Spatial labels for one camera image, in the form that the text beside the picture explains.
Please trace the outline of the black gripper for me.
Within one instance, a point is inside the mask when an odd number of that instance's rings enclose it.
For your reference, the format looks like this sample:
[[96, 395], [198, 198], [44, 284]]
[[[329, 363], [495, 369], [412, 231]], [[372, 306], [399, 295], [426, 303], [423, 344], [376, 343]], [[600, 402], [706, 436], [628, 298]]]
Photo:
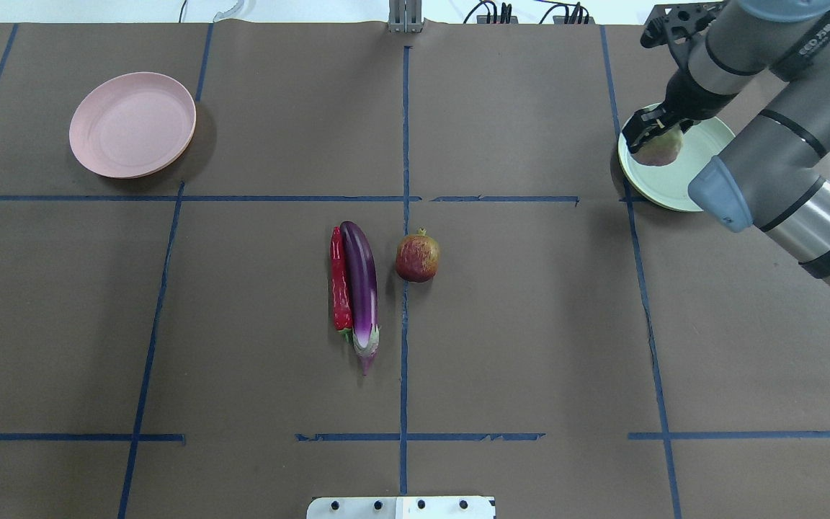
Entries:
[[636, 154], [650, 141], [662, 137], [672, 128], [685, 132], [696, 121], [718, 114], [718, 93], [700, 86], [689, 72], [675, 73], [666, 85], [665, 98], [655, 108], [633, 112], [622, 129], [630, 154]]

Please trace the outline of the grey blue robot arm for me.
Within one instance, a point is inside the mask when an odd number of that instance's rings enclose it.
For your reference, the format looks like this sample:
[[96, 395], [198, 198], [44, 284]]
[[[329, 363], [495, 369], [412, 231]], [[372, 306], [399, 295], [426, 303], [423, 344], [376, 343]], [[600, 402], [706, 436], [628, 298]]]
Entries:
[[622, 139], [640, 164], [670, 164], [683, 135], [768, 71], [784, 88], [689, 181], [688, 196], [731, 230], [757, 227], [830, 286], [830, 1], [655, 6], [643, 48], [668, 46], [677, 71], [662, 102]]

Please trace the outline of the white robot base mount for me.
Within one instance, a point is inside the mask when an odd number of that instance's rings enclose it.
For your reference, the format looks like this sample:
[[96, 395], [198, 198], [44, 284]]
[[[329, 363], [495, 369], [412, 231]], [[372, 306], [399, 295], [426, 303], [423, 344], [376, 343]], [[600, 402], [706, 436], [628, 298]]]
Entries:
[[496, 518], [493, 497], [478, 495], [323, 497], [306, 518]]

